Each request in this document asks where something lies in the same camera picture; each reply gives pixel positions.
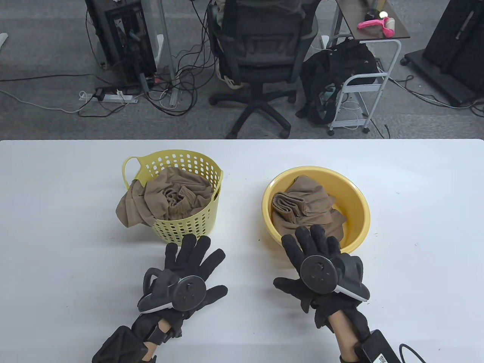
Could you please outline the person's right hand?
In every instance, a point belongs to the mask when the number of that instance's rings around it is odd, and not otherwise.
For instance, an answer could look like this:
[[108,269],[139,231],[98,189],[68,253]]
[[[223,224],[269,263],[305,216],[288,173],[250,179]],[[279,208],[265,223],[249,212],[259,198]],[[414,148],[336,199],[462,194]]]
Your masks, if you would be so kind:
[[317,328],[327,326],[334,332],[329,318],[341,311],[358,338],[365,340],[370,335],[368,320],[358,306],[368,301],[370,292],[362,282],[361,259],[342,253],[338,240],[327,236],[321,225],[298,227],[281,242],[299,278],[276,277],[273,285],[298,299],[304,313],[314,309]]

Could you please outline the person's left hand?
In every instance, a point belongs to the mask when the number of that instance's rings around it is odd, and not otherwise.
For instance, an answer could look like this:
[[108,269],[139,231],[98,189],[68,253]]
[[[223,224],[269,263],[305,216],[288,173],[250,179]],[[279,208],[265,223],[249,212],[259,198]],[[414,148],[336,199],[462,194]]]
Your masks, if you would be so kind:
[[[208,236],[197,238],[193,234],[185,235],[180,249],[175,243],[167,245],[164,267],[181,278],[198,276],[207,281],[225,259],[225,252],[222,249],[216,249],[209,256],[205,256],[210,246],[211,239]],[[174,308],[165,308],[146,313],[135,320],[131,329],[144,344],[159,346],[171,338],[180,337],[185,320],[227,294],[228,288],[225,285],[214,286],[207,290],[204,300],[194,309],[182,312]]]

